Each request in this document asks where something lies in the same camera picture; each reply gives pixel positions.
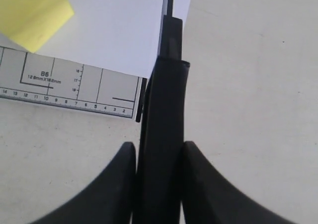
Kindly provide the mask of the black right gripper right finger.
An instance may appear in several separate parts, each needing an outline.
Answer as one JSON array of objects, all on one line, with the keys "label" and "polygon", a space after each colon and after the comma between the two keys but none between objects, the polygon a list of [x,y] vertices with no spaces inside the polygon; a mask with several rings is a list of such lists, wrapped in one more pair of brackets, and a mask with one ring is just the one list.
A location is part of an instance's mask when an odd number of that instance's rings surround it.
[{"label": "black right gripper right finger", "polygon": [[315,224],[318,164],[249,158],[217,170],[194,142],[183,146],[184,218],[188,224]]}]

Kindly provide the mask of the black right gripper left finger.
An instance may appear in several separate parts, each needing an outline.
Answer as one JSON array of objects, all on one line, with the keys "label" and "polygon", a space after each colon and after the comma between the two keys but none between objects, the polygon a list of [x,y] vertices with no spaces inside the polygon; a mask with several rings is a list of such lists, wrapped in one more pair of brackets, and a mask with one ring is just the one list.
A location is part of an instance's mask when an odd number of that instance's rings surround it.
[{"label": "black right gripper left finger", "polygon": [[106,168],[72,199],[36,224],[128,224],[132,213],[136,151],[125,142]]}]

